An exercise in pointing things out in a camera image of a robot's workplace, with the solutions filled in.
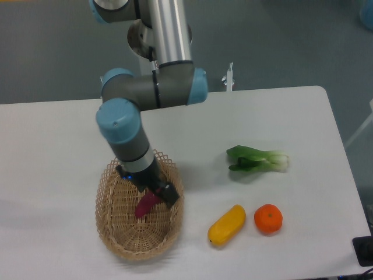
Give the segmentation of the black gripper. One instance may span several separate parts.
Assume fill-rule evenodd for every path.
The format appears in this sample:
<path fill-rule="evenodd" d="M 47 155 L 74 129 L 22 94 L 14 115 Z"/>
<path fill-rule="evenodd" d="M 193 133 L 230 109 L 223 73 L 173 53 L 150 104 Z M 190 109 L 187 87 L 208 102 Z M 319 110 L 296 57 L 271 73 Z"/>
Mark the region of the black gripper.
<path fill-rule="evenodd" d="M 164 182 L 160 178 L 160 168 L 154 158 L 152 163 L 144 170 L 130 172 L 124 169 L 124 165 L 117 165 L 115 168 L 120 178 L 134 184 L 139 192 L 148 188 L 162 199 L 168 208 L 172 208 L 179 199 L 179 194 L 172 182 Z"/>

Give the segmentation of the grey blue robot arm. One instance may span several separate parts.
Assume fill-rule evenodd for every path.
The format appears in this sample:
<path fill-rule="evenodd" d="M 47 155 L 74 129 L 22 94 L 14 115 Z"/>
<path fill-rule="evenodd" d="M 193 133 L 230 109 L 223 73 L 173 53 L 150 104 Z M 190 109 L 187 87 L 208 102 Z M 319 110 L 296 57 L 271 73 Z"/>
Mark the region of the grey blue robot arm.
<path fill-rule="evenodd" d="M 168 207 L 179 199 L 174 185 L 163 180 L 143 129 L 141 112 L 201 103 L 208 94 L 206 72 L 194 66 L 190 35 L 182 1 L 91 1 L 99 22 L 133 20 L 145 28 L 138 39 L 145 56 L 159 67 L 134 77 L 115 68 L 102 78 L 102 105 L 96 122 L 114 155 L 118 172 L 139 191 L 150 190 Z"/>

